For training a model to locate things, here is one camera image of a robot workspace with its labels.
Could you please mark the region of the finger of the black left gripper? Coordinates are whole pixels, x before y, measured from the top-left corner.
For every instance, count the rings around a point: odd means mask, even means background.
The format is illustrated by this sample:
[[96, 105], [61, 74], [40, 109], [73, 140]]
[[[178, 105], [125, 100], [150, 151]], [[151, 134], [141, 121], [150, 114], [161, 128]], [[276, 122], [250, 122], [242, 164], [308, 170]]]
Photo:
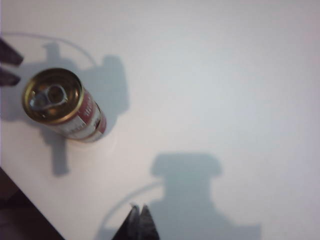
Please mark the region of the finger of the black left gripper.
[[23, 62], [23, 56], [4, 39], [0, 39], [0, 62], [4, 64], [19, 66]]
[[21, 78], [3, 68], [0, 69], [0, 86], [13, 87], [20, 82]]

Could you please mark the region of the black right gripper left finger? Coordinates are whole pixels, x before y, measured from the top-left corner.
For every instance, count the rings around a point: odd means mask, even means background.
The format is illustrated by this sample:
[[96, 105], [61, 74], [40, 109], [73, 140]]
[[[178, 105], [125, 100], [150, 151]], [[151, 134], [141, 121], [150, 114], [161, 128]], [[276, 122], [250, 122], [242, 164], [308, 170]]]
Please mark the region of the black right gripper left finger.
[[125, 220], [113, 236], [112, 240], [141, 240], [140, 232], [140, 208], [136, 204], [131, 205], [131, 210]]

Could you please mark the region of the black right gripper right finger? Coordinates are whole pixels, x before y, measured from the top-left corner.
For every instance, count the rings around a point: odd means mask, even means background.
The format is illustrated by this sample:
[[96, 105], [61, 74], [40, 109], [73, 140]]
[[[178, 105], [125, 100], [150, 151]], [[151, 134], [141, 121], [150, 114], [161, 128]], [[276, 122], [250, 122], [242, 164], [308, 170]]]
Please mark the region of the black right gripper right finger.
[[142, 207], [139, 216], [139, 239], [140, 240], [160, 240], [155, 222], [148, 206]]

